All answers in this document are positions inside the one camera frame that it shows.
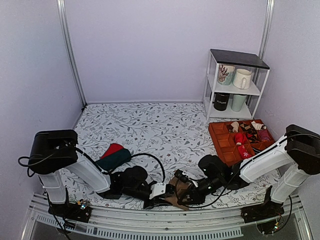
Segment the tan ribbed sock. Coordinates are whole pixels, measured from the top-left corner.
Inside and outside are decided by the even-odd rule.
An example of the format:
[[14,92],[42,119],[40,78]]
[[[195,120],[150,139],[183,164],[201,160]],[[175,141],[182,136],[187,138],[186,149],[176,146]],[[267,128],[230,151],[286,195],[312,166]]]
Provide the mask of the tan ribbed sock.
[[167,201],[168,203],[170,203],[172,206],[174,206],[176,208],[182,209],[184,211],[188,211],[189,208],[187,206],[183,206],[183,205],[179,205],[178,204],[177,196],[179,197],[179,199],[182,199],[183,198],[183,194],[188,190],[188,188],[190,186],[194,186],[194,184],[191,183],[191,182],[183,183],[180,180],[178,180],[178,178],[175,177],[175,176],[170,179],[169,184],[173,185],[174,187],[177,184],[177,186],[176,186],[177,194],[174,193],[172,196],[167,196],[164,200]]

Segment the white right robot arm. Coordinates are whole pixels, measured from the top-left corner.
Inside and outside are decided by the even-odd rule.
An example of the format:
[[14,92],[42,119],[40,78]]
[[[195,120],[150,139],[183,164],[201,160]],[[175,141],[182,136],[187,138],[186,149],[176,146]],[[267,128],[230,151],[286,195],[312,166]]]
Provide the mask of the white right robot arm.
[[290,165],[280,180],[265,193],[259,206],[262,218],[269,218],[287,197],[310,176],[320,173],[320,136],[298,125],[286,127],[277,142],[260,153],[228,166],[217,155],[206,155],[198,162],[205,178],[191,180],[177,170],[179,182],[191,182],[185,192],[177,196],[177,203],[189,208],[204,208],[206,196],[217,189],[238,190],[277,168]]

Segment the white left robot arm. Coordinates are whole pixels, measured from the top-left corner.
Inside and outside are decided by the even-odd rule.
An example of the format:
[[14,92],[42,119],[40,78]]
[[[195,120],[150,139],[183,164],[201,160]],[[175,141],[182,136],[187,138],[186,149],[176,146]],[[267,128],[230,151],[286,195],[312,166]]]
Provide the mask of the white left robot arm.
[[26,167],[39,176],[55,209],[63,217],[70,217],[75,210],[67,200],[61,169],[81,178],[103,199],[118,200],[126,195],[143,201],[144,209],[171,206],[168,198],[174,194],[173,185],[163,181],[148,183],[147,171],[138,165],[116,170],[134,157],[122,145],[112,143],[100,159],[93,160],[78,147],[74,130],[50,130],[35,134]]

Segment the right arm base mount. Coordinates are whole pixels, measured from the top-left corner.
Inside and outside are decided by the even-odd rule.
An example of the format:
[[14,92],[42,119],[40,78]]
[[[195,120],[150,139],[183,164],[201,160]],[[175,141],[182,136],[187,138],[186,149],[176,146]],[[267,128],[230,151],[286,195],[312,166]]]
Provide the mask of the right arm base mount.
[[243,207],[240,216],[245,223],[261,221],[282,215],[284,213],[283,203],[272,201],[270,193],[266,193],[263,203]]

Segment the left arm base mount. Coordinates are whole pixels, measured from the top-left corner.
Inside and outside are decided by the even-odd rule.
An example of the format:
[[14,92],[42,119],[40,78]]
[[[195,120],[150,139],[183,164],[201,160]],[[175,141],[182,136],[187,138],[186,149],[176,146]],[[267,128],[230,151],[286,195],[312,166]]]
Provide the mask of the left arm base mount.
[[48,197],[48,212],[54,216],[61,217],[63,220],[73,220],[82,223],[88,223],[91,217],[92,208],[86,200],[79,200],[76,203],[69,201],[69,197],[61,203],[52,203]]

